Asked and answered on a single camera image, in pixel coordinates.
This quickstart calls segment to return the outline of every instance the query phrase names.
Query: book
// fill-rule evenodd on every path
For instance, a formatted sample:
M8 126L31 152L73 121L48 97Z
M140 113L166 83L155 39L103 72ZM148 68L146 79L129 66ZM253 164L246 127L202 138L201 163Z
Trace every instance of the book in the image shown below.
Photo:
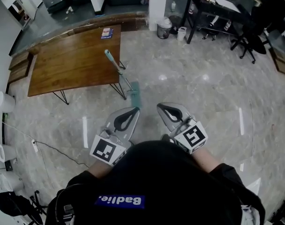
M112 38L113 30L111 28L104 28L103 33L101 35L101 39L109 39Z

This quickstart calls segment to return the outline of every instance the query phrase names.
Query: black desk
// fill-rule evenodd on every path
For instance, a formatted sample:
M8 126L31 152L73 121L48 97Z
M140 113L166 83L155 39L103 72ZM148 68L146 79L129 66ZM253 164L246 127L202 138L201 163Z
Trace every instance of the black desk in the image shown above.
M189 7L190 7L190 3L191 0L187 0L187 4L186 4L186 9L182 18L182 22L181 22L181 26L185 25L186 19L188 18L188 22L192 28L189 38L187 40L187 43L190 44L191 39L193 38L194 32L197 28L205 28L208 30L215 30L215 31L219 31L219 32L223 32L223 33L227 33L227 34L231 34L231 35L237 35L237 32L234 30L233 26L230 27L230 29L228 31L223 30L223 27L225 26L226 20L231 20L232 22L237 22L243 25L246 25L249 28L253 28L255 26L255 23L250 20L249 16L243 14L243 13L239 13L236 12L234 10L231 10L227 7L223 7L221 5L219 5L218 3L216 3L215 5L212 3L209 3L206 0L192 0L193 3L195 4L196 8L198 9L198 12L196 13L194 11L193 15L188 13ZM210 22L213 20L213 17L211 17L210 19L205 18L204 15L202 14L212 14L212 15L216 15L216 16L220 16L219 20L214 24L213 27L209 27Z

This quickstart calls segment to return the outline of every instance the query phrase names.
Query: office chair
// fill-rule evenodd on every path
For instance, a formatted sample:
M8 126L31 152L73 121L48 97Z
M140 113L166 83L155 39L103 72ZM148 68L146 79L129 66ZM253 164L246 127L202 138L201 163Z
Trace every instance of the office chair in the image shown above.
M37 197L38 193L39 191L35 191L35 197L30 197L32 204L28 199L17 196L14 192L0 193L0 210L12 217L28 215L32 220L29 225L43 225L40 214L46 215L43 209L47 206L40 205Z
M253 19L252 15L254 15L253 11L255 7L252 9L251 15L240 4L237 6L237 8L241 11L241 13L244 13L248 15L250 19ZM249 33L248 33L249 28L247 26L244 25L242 27L242 31L245 34L245 37L239 43L244 47L243 54L239 57L240 59L243 59L246 52L248 51L253 58L252 63L255 64L256 59L253 55L253 50L261 54L266 54L264 43L261 41L259 37L259 35L262 34L263 30L264 30L264 26L260 22L256 23L255 27L252 29L252 32L249 32ZM231 42L235 43L237 42L237 39L233 39L231 40Z
M276 29L279 21L285 18L285 1L267 0L265 3L261 4L260 7L253 7L251 15L240 4L237 8L241 13L249 16L256 24L251 31L249 31L250 28L247 26L243 26L242 30L245 36L240 44L243 45L245 49L242 56L239 58L243 59L246 52L249 51L253 58L252 63L255 64L256 59L252 51L255 50L258 53L266 54L264 45L268 43L268 41L262 42L259 35L261 35L265 29L267 29L268 32Z

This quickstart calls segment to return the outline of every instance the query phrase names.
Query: mop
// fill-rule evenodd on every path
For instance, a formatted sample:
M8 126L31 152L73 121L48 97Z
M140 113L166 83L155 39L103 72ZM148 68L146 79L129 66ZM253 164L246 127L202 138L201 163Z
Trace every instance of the mop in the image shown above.
M107 58L113 63L113 65L116 67L120 77L125 81L125 83L128 85L130 90L127 91L127 95L131 96L131 105L132 107L141 107L141 99L140 99L140 90L139 90L139 83L138 82L129 82L128 79L123 75L123 72L121 71L119 65L114 60L112 54L109 52L109 50L105 50L105 55Z

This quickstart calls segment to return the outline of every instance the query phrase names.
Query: black metal table leg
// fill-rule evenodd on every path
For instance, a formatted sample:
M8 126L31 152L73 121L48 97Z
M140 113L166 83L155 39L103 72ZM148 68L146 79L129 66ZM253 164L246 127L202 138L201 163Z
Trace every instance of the black metal table leg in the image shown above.
M110 84L110 86L120 95L120 96L122 96L122 98L124 99L124 100L127 100L127 97L125 96L125 94L124 94L124 92L123 92L123 88L121 87L121 85L120 85L120 83L118 83L119 84L119 87L120 87L120 89L116 86L116 84Z
M193 21L193 27L192 27L191 32L190 32L190 34L189 34L189 38L188 38L188 40L187 40L187 44L190 44L191 39L193 38L194 32L195 32L195 30L197 29L197 25L198 25L198 22L199 22L199 19L200 19L201 14L202 14L202 10L199 9L199 10L198 10L198 13L197 13L197 15L196 15L196 17L195 17L195 20Z
M187 0L185 12L183 14L182 21L181 21L181 27L184 27L184 25L185 25L187 13L188 13L188 10L189 10L189 7L190 7L190 1L191 0Z
M57 94L55 94L55 93L53 92L53 94L55 94L61 101L63 101L65 104L69 105L69 103L67 102L67 99L66 99L66 97L65 97L64 91L62 90L62 91L60 91L60 93L61 93L63 99L60 98Z
M125 70L125 66L123 65L123 63L121 61L119 61L121 63L121 66L119 65L120 68L122 68L123 70Z

